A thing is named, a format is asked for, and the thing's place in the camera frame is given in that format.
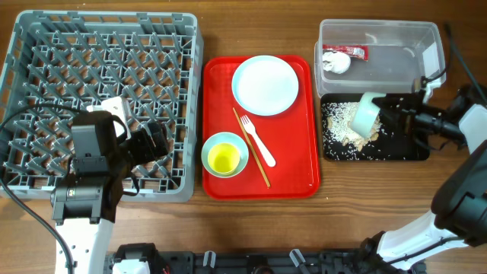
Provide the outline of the light green bowl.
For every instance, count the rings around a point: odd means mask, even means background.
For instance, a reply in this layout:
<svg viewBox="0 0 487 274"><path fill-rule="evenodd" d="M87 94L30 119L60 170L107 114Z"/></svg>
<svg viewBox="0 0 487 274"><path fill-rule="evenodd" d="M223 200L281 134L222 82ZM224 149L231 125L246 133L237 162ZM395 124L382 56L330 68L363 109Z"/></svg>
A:
<svg viewBox="0 0 487 274"><path fill-rule="evenodd" d="M380 108L372 100L382 97L386 97L386 94L365 92L361 96L358 109L350 122L350 128L364 139L371 137L371 130L380 112Z"/></svg>

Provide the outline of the red ketchup packet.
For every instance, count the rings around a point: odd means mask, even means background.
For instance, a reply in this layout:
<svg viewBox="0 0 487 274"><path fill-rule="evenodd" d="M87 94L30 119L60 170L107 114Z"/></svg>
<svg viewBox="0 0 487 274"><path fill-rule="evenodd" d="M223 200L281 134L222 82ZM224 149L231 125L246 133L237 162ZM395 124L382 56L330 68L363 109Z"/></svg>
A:
<svg viewBox="0 0 487 274"><path fill-rule="evenodd" d="M368 61L368 47L362 45L349 45L349 46L339 46L339 45L329 45L323 44L323 50L345 53L351 58L361 59Z"/></svg>

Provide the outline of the rice food scraps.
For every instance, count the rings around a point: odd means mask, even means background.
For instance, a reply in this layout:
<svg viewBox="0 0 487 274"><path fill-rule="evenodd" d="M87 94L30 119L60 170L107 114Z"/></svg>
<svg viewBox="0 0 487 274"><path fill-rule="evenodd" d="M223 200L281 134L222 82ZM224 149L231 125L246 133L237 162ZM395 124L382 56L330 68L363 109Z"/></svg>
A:
<svg viewBox="0 0 487 274"><path fill-rule="evenodd" d="M350 128L350 123L358 109L358 102L322 104L323 153L334 161L385 161L392 158L387 152L385 141L390 140L378 116L371 129L371 136L363 138Z"/></svg>

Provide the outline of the white napkin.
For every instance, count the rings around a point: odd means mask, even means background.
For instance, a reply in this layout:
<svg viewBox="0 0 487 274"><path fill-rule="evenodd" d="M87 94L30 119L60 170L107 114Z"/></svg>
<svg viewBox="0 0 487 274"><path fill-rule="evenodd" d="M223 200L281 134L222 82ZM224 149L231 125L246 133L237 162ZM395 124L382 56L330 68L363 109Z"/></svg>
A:
<svg viewBox="0 0 487 274"><path fill-rule="evenodd" d="M325 52L323 54L323 70L335 74L346 72L351 65L351 58L341 52Z"/></svg>

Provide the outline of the light blue bowl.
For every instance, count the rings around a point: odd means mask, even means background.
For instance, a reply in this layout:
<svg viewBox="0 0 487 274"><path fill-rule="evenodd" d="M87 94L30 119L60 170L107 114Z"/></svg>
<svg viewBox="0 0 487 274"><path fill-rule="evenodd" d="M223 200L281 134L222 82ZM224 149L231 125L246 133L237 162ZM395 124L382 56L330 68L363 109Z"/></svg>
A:
<svg viewBox="0 0 487 274"><path fill-rule="evenodd" d="M202 146L203 167L219 178L238 175L247 166L249 157L246 142L232 132L216 133Z"/></svg>

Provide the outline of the wooden chopstick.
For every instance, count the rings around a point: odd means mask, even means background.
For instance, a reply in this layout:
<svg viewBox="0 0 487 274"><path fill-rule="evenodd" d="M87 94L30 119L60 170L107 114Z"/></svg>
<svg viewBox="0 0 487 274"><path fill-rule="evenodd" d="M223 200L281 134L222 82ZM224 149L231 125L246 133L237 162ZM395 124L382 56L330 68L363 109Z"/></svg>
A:
<svg viewBox="0 0 487 274"><path fill-rule="evenodd" d="M266 183L266 187L269 189L271 187L271 184L270 184L269 179L266 176L266 172L264 171L263 166L261 165L261 162L260 162L260 160L259 160L259 158L258 158L258 156L257 156L257 154L255 152L255 149L254 149L254 147L252 145L252 142L250 141L250 138L248 137L248 134L247 134L246 130L244 129L243 123L240 121L240 117L238 116L238 113L237 113L236 109L234 107L232 107L232 110L233 110L233 113L234 113L234 115L235 115L235 117L237 119L238 125L239 125L239 127L240 127L240 129L241 129L241 131L242 131L242 133L244 135L244 138L246 140L246 143L248 144L248 146L250 148L250 151L251 151L251 153L252 153L252 155L254 157L254 160L255 160L258 168L259 168L259 171L260 171L260 173L261 173L261 175L262 175L262 177L263 177L263 179L264 179L264 181Z"/></svg>

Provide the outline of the white plastic fork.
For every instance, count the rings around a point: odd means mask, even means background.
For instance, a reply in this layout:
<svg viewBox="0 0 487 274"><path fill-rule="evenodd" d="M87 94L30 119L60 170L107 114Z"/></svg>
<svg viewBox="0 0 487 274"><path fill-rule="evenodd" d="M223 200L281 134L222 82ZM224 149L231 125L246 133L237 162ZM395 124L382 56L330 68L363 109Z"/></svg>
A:
<svg viewBox="0 0 487 274"><path fill-rule="evenodd" d="M258 136L256 132L256 127L250 120L250 118L247 115L244 115L240 118L240 121L243 124L244 129L246 130L247 133L249 133L255 143L257 144L257 147L259 148L261 155L263 156L264 161L269 167L274 167L276 165L276 161L272 154L270 153L269 149L266 147L266 145L262 142L261 138Z"/></svg>

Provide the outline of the light blue plate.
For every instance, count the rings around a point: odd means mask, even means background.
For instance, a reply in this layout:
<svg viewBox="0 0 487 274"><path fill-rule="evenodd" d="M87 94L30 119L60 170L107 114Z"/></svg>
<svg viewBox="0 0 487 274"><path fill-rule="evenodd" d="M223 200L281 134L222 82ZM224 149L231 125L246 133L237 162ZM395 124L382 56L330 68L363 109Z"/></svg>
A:
<svg viewBox="0 0 487 274"><path fill-rule="evenodd" d="M294 69L276 56L254 56L242 62L231 80L237 103L257 116L286 111L297 99L299 80Z"/></svg>

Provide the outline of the yellow plastic cup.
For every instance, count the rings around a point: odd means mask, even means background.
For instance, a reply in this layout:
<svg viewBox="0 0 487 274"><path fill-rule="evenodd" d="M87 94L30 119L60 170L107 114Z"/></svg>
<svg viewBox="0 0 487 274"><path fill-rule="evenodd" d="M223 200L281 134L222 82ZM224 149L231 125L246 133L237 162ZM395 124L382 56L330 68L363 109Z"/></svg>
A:
<svg viewBox="0 0 487 274"><path fill-rule="evenodd" d="M231 143L219 143L208 152L208 165L218 175L229 175L237 169L240 152Z"/></svg>

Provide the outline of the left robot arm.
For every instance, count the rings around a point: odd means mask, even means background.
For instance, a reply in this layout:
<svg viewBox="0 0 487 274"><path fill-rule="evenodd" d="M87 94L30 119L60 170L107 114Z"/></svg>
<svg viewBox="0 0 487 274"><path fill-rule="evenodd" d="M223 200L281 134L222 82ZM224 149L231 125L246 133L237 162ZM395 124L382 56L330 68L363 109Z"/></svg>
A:
<svg viewBox="0 0 487 274"><path fill-rule="evenodd" d="M134 167L169 152L166 130L157 122L117 135L122 120L101 110L77 115L72 123L75 153L68 173L51 194L53 221L61 237L56 250L57 273L101 273L108 251L116 208L126 191L123 181L135 180Z"/></svg>

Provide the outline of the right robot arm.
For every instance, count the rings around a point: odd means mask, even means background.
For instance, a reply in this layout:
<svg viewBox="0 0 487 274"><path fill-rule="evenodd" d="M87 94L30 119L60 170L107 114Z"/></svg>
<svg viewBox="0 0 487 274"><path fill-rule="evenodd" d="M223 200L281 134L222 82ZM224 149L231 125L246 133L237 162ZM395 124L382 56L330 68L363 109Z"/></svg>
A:
<svg viewBox="0 0 487 274"><path fill-rule="evenodd" d="M395 231L363 241L358 273L397 273L445 250L486 242L486 88L463 86L447 110L427 106L422 93L389 94L367 102L401 129L423 129L469 149L469 157L435 193L431 208Z"/></svg>

